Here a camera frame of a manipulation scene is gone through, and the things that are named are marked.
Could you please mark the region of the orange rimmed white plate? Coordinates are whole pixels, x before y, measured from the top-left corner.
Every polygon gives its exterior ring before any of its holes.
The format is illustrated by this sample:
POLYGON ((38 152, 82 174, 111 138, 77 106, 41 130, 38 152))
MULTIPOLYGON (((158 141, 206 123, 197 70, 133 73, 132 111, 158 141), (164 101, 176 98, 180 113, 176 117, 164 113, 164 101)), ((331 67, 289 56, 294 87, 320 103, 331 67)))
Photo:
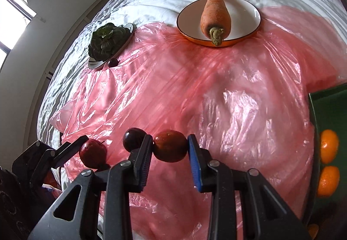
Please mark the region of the orange rimmed white plate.
MULTIPOLYGON (((177 28, 189 41, 205 47, 212 47, 212 41, 200 28, 200 19, 207 0, 197 0, 187 5, 177 17, 177 28)), ((259 10, 246 0, 224 0, 231 16, 231 32, 222 42, 222 47, 233 46, 255 34, 260 28, 259 10)))

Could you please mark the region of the large red apple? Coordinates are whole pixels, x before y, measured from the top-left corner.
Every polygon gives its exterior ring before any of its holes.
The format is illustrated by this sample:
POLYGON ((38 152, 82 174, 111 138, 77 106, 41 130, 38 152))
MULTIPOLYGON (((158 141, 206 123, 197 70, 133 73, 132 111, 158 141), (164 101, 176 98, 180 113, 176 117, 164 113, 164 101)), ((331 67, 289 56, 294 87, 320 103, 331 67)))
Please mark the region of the large red apple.
POLYGON ((107 148, 95 139, 89 139, 85 142, 80 150, 79 157, 82 163, 91 169, 100 169, 106 165, 107 148))

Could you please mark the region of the green tray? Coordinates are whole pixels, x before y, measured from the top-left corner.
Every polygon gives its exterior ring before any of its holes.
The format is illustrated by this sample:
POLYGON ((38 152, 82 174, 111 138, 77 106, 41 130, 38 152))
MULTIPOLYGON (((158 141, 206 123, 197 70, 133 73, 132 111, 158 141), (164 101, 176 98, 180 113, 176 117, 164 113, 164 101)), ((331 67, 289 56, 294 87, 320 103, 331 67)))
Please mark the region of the green tray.
POLYGON ((313 239, 346 239, 346 84, 308 102, 314 152, 303 223, 313 239))

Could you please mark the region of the large bumpy orange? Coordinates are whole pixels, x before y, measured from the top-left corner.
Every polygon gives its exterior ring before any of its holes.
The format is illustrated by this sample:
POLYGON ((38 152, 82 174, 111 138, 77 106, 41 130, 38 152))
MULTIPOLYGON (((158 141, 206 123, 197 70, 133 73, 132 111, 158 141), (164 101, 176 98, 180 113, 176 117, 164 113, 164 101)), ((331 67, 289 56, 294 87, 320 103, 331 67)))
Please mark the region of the large bumpy orange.
POLYGON ((321 160, 324 164, 330 164, 337 156, 339 138, 336 132, 324 130, 321 132, 321 160))

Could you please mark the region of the dark purple plum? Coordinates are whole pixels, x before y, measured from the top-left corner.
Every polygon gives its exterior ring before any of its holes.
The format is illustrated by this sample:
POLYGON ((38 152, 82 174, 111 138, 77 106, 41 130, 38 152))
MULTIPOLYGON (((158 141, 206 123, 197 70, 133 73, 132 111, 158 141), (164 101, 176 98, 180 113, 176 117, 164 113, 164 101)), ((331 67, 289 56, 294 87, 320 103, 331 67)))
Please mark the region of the dark purple plum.
POLYGON ((122 138, 122 143, 127 152, 141 147, 146 132, 140 128, 129 128, 122 138))

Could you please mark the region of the carrot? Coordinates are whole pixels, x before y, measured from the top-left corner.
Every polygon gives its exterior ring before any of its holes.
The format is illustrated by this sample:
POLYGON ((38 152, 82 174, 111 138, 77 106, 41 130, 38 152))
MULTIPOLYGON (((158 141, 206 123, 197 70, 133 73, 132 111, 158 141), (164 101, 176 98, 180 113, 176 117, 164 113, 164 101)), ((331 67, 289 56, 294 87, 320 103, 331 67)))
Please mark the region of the carrot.
POLYGON ((220 46, 231 32, 231 16, 224 0, 207 0, 200 19, 202 33, 220 46))

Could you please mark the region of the window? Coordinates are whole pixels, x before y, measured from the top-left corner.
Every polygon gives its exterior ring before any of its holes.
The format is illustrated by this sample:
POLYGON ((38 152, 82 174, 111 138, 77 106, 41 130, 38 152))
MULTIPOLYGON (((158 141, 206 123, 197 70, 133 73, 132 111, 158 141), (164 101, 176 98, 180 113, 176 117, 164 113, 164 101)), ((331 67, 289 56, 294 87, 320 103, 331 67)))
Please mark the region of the window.
POLYGON ((1 0, 1 67, 28 24, 36 16, 27 0, 1 0))

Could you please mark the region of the small dark plum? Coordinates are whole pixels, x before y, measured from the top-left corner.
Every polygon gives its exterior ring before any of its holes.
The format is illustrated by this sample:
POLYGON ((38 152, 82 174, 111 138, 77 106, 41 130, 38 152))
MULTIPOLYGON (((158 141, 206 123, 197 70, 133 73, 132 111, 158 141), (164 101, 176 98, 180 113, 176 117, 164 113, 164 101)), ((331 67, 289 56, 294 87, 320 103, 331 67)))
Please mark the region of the small dark plum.
POLYGON ((110 59, 110 60, 108 61, 108 67, 109 67, 109 68, 117 67, 118 64, 119 64, 119 61, 118 61, 118 59, 116 59, 116 58, 112 58, 112 59, 110 59))

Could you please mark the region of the pink plastic sheet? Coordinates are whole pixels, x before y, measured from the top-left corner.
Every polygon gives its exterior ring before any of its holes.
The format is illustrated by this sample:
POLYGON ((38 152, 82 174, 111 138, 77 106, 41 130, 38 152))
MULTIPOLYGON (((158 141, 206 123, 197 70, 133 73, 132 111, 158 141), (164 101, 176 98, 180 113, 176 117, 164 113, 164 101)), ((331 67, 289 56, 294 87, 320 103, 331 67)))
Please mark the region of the pink plastic sheet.
POLYGON ((51 117, 64 141, 105 141, 107 162, 127 157, 131 127, 194 134, 214 159, 257 168, 301 217, 311 177, 307 95, 346 78, 346 34, 291 7, 262 9, 256 34, 234 46, 196 45, 164 23, 139 27, 114 68, 84 68, 51 117))

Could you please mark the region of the mandarin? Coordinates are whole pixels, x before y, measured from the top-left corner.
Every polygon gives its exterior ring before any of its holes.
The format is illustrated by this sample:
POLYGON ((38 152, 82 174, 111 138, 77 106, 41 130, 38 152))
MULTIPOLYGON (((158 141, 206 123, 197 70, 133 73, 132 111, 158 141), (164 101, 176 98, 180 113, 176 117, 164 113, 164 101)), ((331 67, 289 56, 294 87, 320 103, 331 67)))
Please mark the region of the mandarin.
POLYGON ((329 198, 336 191, 340 181, 340 172, 337 166, 326 166, 321 171, 317 195, 320 198, 329 198))

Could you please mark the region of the small smooth orange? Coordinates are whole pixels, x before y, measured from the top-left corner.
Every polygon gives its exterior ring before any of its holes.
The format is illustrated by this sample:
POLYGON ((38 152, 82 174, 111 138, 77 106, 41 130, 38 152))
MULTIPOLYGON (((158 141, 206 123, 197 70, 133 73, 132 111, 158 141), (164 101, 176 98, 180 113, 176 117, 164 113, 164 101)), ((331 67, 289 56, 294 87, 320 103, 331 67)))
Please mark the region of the small smooth orange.
POLYGON ((317 224, 310 224, 307 229, 311 239, 314 240, 318 234, 319 226, 317 224))

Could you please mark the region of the dark green leafy vegetable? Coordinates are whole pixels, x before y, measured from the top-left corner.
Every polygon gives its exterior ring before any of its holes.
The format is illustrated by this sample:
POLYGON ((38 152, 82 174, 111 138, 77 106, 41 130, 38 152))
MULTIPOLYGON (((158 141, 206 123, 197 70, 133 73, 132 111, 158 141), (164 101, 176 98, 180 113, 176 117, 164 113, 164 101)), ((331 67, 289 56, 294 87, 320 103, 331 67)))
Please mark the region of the dark green leafy vegetable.
POLYGON ((129 28, 107 23, 92 33, 88 55, 96 61, 106 61, 126 43, 130 36, 129 28))

